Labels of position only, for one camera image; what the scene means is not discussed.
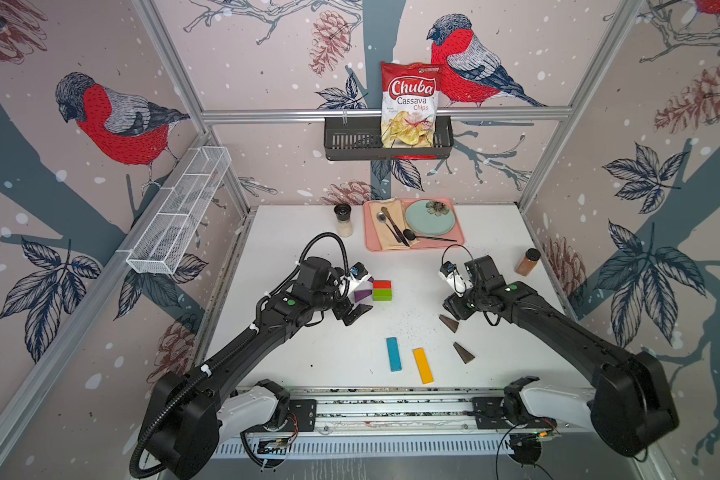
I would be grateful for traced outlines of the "purple triangle block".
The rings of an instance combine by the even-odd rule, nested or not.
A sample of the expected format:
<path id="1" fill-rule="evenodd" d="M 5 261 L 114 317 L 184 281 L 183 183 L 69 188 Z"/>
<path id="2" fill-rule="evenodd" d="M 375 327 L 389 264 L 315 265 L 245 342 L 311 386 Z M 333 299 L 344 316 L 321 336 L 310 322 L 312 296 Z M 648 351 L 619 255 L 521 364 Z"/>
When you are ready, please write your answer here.
<path id="1" fill-rule="evenodd" d="M 354 296 L 355 302 L 361 302 L 365 299 L 371 298 L 373 296 L 373 290 L 372 289 L 356 290 L 353 292 L 353 296 Z"/>

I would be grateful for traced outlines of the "brown triangle block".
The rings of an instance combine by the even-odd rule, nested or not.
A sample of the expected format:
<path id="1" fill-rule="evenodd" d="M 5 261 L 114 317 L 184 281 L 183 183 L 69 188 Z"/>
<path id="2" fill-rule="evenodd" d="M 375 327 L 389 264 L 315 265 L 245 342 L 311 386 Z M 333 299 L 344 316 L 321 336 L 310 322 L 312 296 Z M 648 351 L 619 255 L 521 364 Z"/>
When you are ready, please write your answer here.
<path id="1" fill-rule="evenodd" d="M 453 348 L 464 364 L 469 364 L 475 359 L 475 356 L 458 342 L 453 343 Z"/>
<path id="2" fill-rule="evenodd" d="M 453 333 L 456 333 L 459 328 L 459 322 L 445 315 L 439 316 L 440 321 Z"/>

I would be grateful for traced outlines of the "green rectangular block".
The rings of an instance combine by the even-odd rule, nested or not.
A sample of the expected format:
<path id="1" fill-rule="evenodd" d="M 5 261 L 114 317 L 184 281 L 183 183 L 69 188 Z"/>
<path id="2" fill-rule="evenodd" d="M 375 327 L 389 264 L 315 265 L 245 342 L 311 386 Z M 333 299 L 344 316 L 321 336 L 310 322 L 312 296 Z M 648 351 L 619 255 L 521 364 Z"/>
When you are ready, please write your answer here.
<path id="1" fill-rule="evenodd" d="M 393 299 L 393 292 L 391 289 L 374 289 L 373 290 L 373 301 L 384 302 L 391 301 Z"/>

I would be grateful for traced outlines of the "teal long block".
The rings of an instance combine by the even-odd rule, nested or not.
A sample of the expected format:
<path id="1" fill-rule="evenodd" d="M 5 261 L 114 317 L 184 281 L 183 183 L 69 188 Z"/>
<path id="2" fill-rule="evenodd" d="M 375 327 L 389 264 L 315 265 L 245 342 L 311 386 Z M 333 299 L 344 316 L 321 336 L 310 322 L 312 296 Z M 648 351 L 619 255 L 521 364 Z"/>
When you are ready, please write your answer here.
<path id="1" fill-rule="evenodd" d="M 386 339 L 386 347 L 387 347 L 390 371 L 391 372 L 401 371 L 402 370 L 402 362 L 401 362 L 397 339 L 395 337 L 388 337 Z"/>

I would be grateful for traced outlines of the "yellow long block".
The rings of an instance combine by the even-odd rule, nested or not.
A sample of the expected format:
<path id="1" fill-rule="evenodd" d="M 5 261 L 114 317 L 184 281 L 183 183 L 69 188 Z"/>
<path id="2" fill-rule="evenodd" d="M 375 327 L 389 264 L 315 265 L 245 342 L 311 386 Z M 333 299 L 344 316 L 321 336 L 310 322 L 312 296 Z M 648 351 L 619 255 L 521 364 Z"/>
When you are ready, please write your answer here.
<path id="1" fill-rule="evenodd" d="M 416 348 L 412 351 L 417 370 L 420 375 L 421 382 L 424 385 L 431 384 L 434 382 L 434 377 L 429 365 L 425 350 L 423 348 Z"/>

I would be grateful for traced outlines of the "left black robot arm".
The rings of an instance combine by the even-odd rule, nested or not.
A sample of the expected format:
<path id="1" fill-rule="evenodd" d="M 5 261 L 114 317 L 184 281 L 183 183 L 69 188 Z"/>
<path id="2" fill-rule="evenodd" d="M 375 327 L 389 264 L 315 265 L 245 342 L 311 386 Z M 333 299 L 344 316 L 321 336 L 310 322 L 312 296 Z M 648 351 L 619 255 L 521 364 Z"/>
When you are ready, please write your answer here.
<path id="1" fill-rule="evenodd" d="M 226 438 L 251 427 L 286 422 L 290 395 L 270 380 L 239 394 L 236 389 L 268 354 L 330 311 L 352 325 L 369 311 L 349 296 L 370 274 L 361 262 L 341 264 L 302 251 L 294 270 L 254 307 L 249 326 L 200 365 L 179 375 L 168 372 L 153 389 L 129 462 L 129 474 L 145 479 L 164 470 L 191 479 Z"/>

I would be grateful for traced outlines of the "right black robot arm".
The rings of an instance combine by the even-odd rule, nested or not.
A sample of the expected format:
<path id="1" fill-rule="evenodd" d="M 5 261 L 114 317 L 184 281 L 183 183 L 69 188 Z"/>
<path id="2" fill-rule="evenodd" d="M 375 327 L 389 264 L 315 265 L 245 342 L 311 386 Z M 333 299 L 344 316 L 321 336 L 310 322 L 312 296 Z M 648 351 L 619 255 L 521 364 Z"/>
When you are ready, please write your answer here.
<path id="1" fill-rule="evenodd" d="M 542 386 L 525 376 L 504 389 L 502 410 L 513 426 L 560 420 L 598 434 L 613 451 L 632 457 L 680 424 L 661 363 L 633 354 L 581 327 L 523 282 L 507 283 L 493 259 L 465 264 L 467 274 L 443 261 L 439 275 L 453 290 L 443 306 L 457 320 L 476 312 L 496 316 L 533 334 L 580 374 L 586 388 Z"/>

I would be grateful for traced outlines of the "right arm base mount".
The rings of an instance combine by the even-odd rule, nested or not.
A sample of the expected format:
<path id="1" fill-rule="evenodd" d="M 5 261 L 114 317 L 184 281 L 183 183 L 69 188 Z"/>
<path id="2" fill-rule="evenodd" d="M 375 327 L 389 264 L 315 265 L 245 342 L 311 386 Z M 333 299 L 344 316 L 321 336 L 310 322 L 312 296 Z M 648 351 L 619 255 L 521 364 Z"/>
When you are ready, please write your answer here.
<path id="1" fill-rule="evenodd" d="M 514 426 L 506 417 L 502 397 L 473 397 L 471 404 L 478 430 L 508 430 Z"/>

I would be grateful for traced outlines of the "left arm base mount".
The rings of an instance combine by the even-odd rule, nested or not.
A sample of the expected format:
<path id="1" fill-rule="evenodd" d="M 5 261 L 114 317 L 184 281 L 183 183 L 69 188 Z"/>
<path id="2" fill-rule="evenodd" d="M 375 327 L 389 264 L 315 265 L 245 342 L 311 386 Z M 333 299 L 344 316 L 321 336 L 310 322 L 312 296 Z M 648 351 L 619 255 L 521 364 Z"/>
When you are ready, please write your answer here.
<path id="1" fill-rule="evenodd" d="M 315 399 L 290 399 L 281 401 L 273 417 L 264 424 L 267 432 L 313 432 L 317 418 Z"/>

